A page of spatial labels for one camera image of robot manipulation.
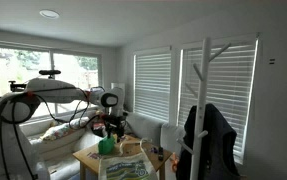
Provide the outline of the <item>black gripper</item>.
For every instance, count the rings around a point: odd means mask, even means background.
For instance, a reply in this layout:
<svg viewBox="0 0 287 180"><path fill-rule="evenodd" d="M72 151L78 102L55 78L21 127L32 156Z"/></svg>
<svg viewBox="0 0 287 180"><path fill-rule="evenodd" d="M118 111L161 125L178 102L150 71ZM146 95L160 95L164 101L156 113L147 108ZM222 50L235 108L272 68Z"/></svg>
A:
<svg viewBox="0 0 287 180"><path fill-rule="evenodd" d="M125 116L104 115L103 121L108 137L111 137L112 134L116 134L118 137L124 135L124 127L126 125Z"/></svg>

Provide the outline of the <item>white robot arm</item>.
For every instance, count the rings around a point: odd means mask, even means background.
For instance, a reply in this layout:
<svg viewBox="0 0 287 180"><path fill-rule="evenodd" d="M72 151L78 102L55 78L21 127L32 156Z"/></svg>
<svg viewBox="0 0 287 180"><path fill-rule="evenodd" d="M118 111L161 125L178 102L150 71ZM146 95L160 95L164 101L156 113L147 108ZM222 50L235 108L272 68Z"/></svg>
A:
<svg viewBox="0 0 287 180"><path fill-rule="evenodd" d="M124 93L120 88L83 90L60 80L34 78L23 90L0 97L0 167L6 180L50 180L44 161L20 125L30 120L42 103L76 100L109 108L107 116L114 120L123 115Z"/></svg>

